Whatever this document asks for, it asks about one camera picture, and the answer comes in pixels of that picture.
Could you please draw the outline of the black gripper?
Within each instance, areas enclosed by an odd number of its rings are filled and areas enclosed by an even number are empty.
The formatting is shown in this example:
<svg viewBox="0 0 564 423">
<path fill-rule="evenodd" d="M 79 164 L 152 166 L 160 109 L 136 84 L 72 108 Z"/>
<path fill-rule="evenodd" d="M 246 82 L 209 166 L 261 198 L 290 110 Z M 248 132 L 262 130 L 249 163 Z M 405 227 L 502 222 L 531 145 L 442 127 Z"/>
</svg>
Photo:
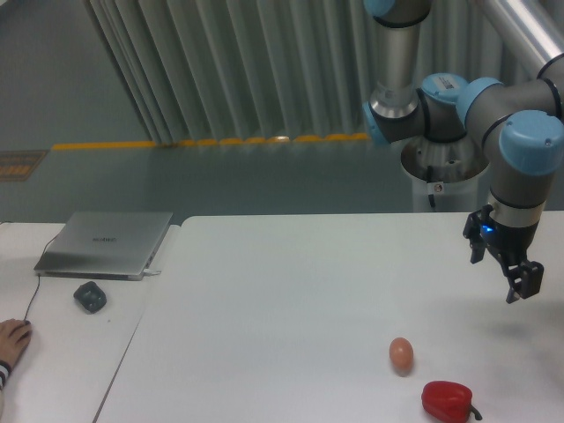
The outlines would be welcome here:
<svg viewBox="0 0 564 423">
<path fill-rule="evenodd" d="M 540 292 L 544 266 L 527 260 L 527 250 L 539 221 L 539 207 L 521 209 L 506 204 L 486 204 L 480 212 L 470 213 L 464 224 L 463 237 L 469 242 L 472 264 L 483 260 L 487 248 L 494 257 L 513 266 L 504 270 L 509 285 L 508 304 Z"/>
</svg>

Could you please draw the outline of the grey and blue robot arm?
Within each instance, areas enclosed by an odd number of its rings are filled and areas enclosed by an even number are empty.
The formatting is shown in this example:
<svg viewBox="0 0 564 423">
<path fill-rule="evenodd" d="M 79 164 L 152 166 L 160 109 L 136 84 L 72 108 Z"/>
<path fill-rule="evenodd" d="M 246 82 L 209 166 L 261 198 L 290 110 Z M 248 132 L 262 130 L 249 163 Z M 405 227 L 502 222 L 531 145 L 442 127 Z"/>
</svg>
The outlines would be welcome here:
<svg viewBox="0 0 564 423">
<path fill-rule="evenodd" d="M 413 83 L 419 28 L 428 1 L 367 1 L 379 26 L 380 72 L 363 111 L 378 145 L 399 140 L 452 146 L 467 142 L 466 159 L 448 168 L 408 162 L 429 186 L 452 172 L 471 179 L 489 167 L 488 199 L 465 223 L 471 261 L 491 255 L 508 281 L 508 302 L 540 291 L 544 268 L 527 257 L 553 178 L 563 160 L 563 36 L 536 1 L 481 1 L 479 9 L 531 75 L 520 85 L 495 78 L 467 82 L 448 73 Z"/>
</svg>

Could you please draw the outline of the striped sleeve forearm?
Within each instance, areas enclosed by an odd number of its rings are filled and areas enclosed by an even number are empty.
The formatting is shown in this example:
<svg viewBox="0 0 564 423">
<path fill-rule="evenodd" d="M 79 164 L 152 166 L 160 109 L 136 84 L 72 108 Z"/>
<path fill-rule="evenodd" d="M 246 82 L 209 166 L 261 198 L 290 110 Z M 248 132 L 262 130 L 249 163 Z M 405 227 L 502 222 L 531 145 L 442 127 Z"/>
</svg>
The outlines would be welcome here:
<svg viewBox="0 0 564 423">
<path fill-rule="evenodd" d="M 0 410 L 1 410 L 1 412 L 4 411 L 4 388 L 6 386 L 7 381 L 10 378 L 11 371 L 12 371 L 11 366 L 7 362 L 0 360 L 0 394 L 1 394 Z"/>
</svg>

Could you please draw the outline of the person's hand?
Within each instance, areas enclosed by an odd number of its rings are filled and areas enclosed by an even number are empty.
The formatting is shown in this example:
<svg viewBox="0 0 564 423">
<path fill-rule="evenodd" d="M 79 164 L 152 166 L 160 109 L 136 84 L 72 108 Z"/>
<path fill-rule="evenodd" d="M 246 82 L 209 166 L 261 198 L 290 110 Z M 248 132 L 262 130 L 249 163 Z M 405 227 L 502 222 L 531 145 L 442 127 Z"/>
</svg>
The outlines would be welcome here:
<svg viewBox="0 0 564 423">
<path fill-rule="evenodd" d="M 11 368 L 16 366 L 32 338 L 32 324 L 25 326 L 25 321 L 10 319 L 1 322 L 1 360 L 7 362 Z"/>
</svg>

